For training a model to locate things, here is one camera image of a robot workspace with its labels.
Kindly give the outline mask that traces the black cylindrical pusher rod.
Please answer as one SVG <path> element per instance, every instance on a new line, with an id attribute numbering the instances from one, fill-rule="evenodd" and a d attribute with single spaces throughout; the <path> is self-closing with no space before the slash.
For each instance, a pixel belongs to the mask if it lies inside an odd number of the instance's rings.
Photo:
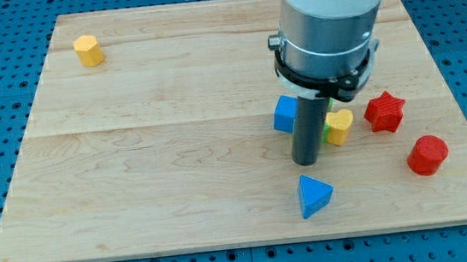
<path id="1" fill-rule="evenodd" d="M 319 156 L 329 98 L 298 97 L 293 122 L 292 159 L 298 165 L 314 164 Z"/>

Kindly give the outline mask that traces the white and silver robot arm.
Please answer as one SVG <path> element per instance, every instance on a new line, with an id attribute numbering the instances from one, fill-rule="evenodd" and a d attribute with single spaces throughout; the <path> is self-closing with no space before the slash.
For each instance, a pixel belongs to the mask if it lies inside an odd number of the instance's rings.
<path id="1" fill-rule="evenodd" d="M 278 32 L 268 45 L 278 80 L 298 97 L 296 164 L 317 161 L 330 100 L 352 101 L 369 80 L 380 5 L 381 0 L 281 0 Z"/>

